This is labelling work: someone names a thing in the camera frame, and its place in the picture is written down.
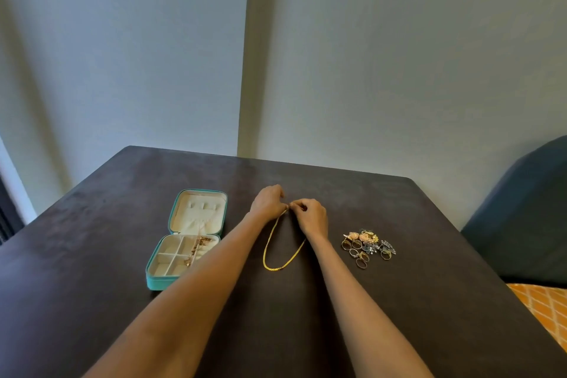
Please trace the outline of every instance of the person's left arm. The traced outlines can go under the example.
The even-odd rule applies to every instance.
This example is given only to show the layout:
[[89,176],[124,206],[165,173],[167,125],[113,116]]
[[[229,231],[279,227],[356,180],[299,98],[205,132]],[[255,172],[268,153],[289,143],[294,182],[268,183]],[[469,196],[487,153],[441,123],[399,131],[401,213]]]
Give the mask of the person's left arm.
[[287,208],[262,189],[244,219],[156,297],[84,378],[192,377],[224,304],[266,223]]

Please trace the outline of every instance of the yellow chain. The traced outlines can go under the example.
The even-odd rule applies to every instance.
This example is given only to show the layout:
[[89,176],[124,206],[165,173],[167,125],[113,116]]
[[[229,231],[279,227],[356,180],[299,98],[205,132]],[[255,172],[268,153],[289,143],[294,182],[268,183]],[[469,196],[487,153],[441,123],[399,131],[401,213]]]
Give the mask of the yellow chain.
[[[287,210],[283,211],[283,212],[280,214],[280,217],[281,217],[283,214],[285,214],[286,212],[287,212]],[[287,265],[289,265],[289,264],[291,263],[291,261],[294,260],[294,258],[295,258],[295,256],[297,255],[297,253],[299,253],[299,251],[301,250],[301,247],[303,246],[303,244],[305,244],[305,239],[304,239],[303,242],[301,243],[301,245],[299,246],[299,248],[297,248],[297,251],[295,252],[295,254],[292,255],[292,256],[291,256],[291,259],[289,259],[289,260],[287,261],[287,263],[286,263],[285,265],[283,265],[282,267],[272,268],[272,267],[268,267],[268,266],[266,265],[266,251],[268,251],[268,245],[269,245],[269,243],[270,243],[270,239],[272,239],[272,235],[273,235],[273,233],[274,233],[274,230],[275,230],[276,226],[278,225],[278,221],[280,221],[280,217],[278,217],[277,220],[276,220],[276,222],[274,223],[274,226],[272,227],[272,231],[270,232],[270,236],[269,236],[269,238],[268,238],[268,241],[266,242],[266,248],[264,248],[264,267],[265,267],[266,269],[268,269],[268,270],[271,270],[271,271],[281,270],[281,269],[283,269],[284,267],[286,267]]]

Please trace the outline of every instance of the teal jewelry box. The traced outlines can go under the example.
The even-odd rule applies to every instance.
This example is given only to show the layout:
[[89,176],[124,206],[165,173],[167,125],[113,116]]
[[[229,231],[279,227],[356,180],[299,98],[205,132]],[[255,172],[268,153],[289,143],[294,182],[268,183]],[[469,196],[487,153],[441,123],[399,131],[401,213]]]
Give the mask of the teal jewelry box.
[[161,291],[221,240],[226,193],[182,190],[175,199],[168,227],[146,266],[148,289]]

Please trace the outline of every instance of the table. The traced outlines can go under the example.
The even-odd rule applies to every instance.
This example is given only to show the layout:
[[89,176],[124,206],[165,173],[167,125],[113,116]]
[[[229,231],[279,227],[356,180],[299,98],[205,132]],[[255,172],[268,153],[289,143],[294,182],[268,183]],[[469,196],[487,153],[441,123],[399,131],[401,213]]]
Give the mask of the table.
[[[549,376],[567,355],[416,184],[402,177],[129,146],[0,247],[0,376],[78,377],[151,301],[145,266],[183,188],[229,196],[224,233],[260,188],[326,206],[330,239],[436,377]],[[198,376],[354,376],[312,249],[268,272],[260,234]],[[360,270],[343,233],[373,229],[397,255]],[[290,215],[281,266],[303,239]]]

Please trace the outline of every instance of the hand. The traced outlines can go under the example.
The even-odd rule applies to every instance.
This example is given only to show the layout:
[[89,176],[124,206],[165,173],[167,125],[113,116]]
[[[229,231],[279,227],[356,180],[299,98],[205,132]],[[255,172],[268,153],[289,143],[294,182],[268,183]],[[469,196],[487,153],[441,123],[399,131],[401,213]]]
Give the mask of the hand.
[[319,202],[315,199],[299,199],[289,206],[310,243],[329,238],[327,210]]
[[262,188],[252,202],[250,213],[262,218],[265,223],[279,217],[287,209],[287,204],[280,202],[283,192],[279,184]]

